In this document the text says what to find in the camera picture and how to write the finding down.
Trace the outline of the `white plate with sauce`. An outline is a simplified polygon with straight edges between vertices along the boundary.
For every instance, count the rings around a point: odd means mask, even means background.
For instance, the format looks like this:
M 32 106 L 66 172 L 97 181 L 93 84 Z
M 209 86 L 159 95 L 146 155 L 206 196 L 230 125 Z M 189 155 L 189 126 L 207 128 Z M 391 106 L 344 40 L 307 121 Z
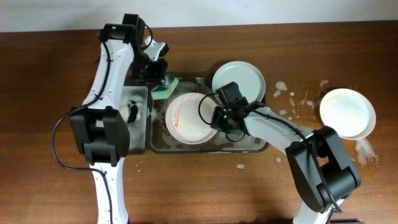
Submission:
M 359 140 L 369 136 L 376 126 L 376 111 L 362 94 L 348 88 L 329 91 L 319 106 L 322 123 L 343 139 Z

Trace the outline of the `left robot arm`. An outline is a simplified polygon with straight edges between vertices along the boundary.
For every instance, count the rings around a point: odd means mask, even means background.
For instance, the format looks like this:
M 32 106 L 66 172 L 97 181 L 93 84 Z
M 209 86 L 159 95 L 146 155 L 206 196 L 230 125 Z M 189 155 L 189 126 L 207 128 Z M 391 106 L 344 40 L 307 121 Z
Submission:
M 168 98 L 178 80 L 166 74 L 169 46 L 144 37 L 148 26 L 137 14 L 121 24 L 105 24 L 99 32 L 101 56 L 88 96 L 68 119 L 78 151 L 89 163 L 98 203 L 98 223 L 129 223 L 124 203 L 123 164 L 131 135 L 120 112 L 127 72 L 154 100 Z

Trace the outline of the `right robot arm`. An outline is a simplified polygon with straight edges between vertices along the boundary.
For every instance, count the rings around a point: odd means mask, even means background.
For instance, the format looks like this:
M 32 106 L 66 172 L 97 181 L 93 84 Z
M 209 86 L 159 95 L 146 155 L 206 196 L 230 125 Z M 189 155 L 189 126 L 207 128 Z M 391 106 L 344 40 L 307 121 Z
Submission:
M 225 134 L 245 134 L 287 156 L 302 204 L 292 223 L 329 223 L 340 205 L 361 185 L 359 172 L 337 132 L 295 124 L 260 101 L 248 102 L 231 82 L 215 91 L 221 104 L 210 126 Z

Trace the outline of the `pinkish white plate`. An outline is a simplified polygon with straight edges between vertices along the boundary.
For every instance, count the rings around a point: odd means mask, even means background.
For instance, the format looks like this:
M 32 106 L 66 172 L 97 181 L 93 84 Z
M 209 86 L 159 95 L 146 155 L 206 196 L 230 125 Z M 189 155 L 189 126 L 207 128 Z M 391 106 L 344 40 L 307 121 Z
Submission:
M 210 122 L 216 103 L 202 93 L 185 93 L 176 97 L 168 106 L 165 123 L 169 133 L 178 141 L 185 144 L 201 144 L 209 141 L 217 130 L 203 122 L 201 117 Z

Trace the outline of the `green yellow sponge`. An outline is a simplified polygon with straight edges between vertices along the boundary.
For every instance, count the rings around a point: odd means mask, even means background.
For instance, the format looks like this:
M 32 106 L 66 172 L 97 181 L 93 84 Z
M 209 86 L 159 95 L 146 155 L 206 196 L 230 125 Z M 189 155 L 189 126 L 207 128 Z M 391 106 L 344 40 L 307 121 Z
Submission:
M 173 76 L 166 75 L 162 82 L 151 90 L 153 100 L 164 100 L 171 96 L 176 89 L 179 80 Z

